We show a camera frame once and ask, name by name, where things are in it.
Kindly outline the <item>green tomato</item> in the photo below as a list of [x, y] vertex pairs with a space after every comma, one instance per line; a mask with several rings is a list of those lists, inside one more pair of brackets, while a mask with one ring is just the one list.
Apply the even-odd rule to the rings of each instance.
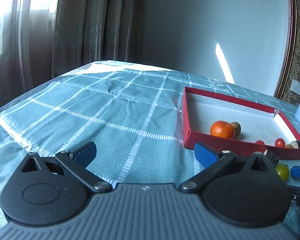
[[284, 183], [287, 182], [289, 178], [289, 168], [286, 164], [278, 164], [275, 167], [275, 171], [277, 172], [278, 176], [282, 179]]

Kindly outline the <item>eggplant slice piece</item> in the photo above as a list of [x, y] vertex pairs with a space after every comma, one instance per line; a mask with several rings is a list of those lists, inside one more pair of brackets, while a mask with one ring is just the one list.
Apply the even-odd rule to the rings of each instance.
[[290, 145], [291, 145], [293, 148], [298, 148], [298, 149], [300, 149], [300, 140], [294, 140], [294, 141], [291, 141], [291, 142], [290, 142]]

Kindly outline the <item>small brown round fruit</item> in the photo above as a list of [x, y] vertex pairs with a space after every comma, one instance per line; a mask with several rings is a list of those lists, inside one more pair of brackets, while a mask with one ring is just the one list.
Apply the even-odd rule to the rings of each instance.
[[291, 144], [285, 146], [285, 148], [294, 148]]

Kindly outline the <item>orange mandarin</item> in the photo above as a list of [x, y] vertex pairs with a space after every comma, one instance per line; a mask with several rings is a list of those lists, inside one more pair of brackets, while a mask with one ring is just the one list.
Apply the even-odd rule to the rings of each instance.
[[211, 125], [210, 135], [224, 139], [234, 139], [236, 136], [236, 131], [232, 124], [219, 120]]

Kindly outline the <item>red cherry tomato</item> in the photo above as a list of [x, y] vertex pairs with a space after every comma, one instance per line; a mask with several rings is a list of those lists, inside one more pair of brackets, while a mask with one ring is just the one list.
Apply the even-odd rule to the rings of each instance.
[[283, 138], [277, 138], [274, 145], [275, 147], [285, 148], [286, 143]]
[[258, 145], [265, 145], [265, 143], [264, 143], [262, 140], [256, 141], [255, 144], [258, 144]]

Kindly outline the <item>small brown kiwi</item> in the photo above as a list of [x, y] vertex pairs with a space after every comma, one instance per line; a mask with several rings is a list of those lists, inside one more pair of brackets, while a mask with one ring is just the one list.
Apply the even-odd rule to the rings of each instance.
[[230, 123], [235, 130], [235, 137], [238, 137], [241, 133], [241, 125], [239, 122], [233, 121]]

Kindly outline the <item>red shallow cardboard box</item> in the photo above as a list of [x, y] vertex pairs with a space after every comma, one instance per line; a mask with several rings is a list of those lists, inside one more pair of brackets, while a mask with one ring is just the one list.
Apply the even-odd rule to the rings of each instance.
[[[210, 135], [216, 121], [233, 121], [241, 125], [235, 139]], [[231, 150], [240, 156], [271, 150], [284, 160], [300, 160], [300, 149], [275, 147], [275, 140], [283, 138], [286, 145], [300, 140], [296, 126], [282, 111], [260, 103], [218, 94], [207, 90], [185, 87], [183, 92], [183, 141], [184, 147], [193, 149], [203, 142], [217, 151]], [[265, 145], [255, 144], [262, 140]]]

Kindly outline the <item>teal plaid bed sheet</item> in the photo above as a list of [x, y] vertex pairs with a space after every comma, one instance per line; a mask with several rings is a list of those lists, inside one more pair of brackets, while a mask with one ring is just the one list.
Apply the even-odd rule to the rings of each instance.
[[[111, 184], [180, 184], [203, 167], [183, 147], [185, 87], [281, 110], [300, 133], [296, 106], [221, 80], [119, 61], [61, 75], [0, 108], [0, 194], [25, 155], [50, 157], [89, 141], [89, 171]], [[0, 230], [6, 225], [0, 208]]]

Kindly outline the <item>brown patterned curtain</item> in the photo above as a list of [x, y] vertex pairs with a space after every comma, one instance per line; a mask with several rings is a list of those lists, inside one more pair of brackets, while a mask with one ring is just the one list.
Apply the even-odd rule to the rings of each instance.
[[0, 0], [0, 107], [77, 67], [138, 62], [145, 0]]

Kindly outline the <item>white wall switch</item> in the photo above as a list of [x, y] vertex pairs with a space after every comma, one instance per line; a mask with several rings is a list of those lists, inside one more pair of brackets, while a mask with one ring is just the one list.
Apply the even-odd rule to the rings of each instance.
[[292, 84], [290, 86], [290, 91], [300, 96], [300, 82], [293, 79]]

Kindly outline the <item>brown wooden door frame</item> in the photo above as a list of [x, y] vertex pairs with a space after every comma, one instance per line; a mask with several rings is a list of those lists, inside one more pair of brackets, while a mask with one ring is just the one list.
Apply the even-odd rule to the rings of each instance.
[[293, 80], [300, 82], [300, 0], [288, 1], [287, 43], [274, 96], [296, 105], [300, 96], [290, 91], [290, 86]]

